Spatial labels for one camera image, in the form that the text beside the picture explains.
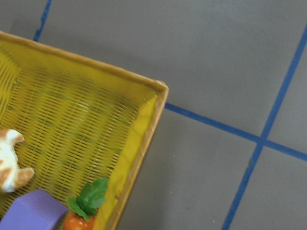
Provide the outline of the yellow woven plastic basket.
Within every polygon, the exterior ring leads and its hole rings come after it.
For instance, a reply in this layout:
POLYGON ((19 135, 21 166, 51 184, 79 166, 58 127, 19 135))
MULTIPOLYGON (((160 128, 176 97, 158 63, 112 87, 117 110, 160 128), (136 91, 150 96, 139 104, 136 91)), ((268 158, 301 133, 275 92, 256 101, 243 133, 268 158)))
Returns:
POLYGON ((108 178, 94 228, 114 230, 159 122, 168 86, 100 61, 0 34, 0 126, 19 131, 21 167, 34 178, 0 196, 43 189, 65 204, 86 183, 108 178))

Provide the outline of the orange toy carrot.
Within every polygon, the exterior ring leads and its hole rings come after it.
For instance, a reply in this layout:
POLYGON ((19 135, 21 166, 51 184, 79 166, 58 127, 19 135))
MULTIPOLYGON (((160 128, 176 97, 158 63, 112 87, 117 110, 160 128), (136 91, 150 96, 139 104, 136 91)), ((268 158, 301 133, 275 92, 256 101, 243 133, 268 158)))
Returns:
POLYGON ((86 183, 75 198, 67 197, 70 213, 65 218, 64 230, 92 230, 98 209, 106 201, 108 179, 103 177, 86 183))

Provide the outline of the purple foam block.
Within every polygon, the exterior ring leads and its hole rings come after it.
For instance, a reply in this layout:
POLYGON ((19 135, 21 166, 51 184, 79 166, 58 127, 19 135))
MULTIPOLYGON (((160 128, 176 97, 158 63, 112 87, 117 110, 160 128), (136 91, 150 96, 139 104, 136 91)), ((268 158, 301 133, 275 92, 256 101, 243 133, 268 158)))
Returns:
POLYGON ((0 221, 2 230, 54 230, 69 209, 44 190, 14 200, 0 221))

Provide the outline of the toy croissant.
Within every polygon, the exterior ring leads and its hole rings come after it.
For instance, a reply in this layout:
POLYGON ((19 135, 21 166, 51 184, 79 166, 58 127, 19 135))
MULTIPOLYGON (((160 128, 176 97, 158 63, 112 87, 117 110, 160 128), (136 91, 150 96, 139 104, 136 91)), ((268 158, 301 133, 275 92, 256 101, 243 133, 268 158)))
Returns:
POLYGON ((20 168, 14 146, 23 142, 23 135, 14 129, 0 131, 0 191, 11 193, 28 184, 35 172, 33 168, 20 168))

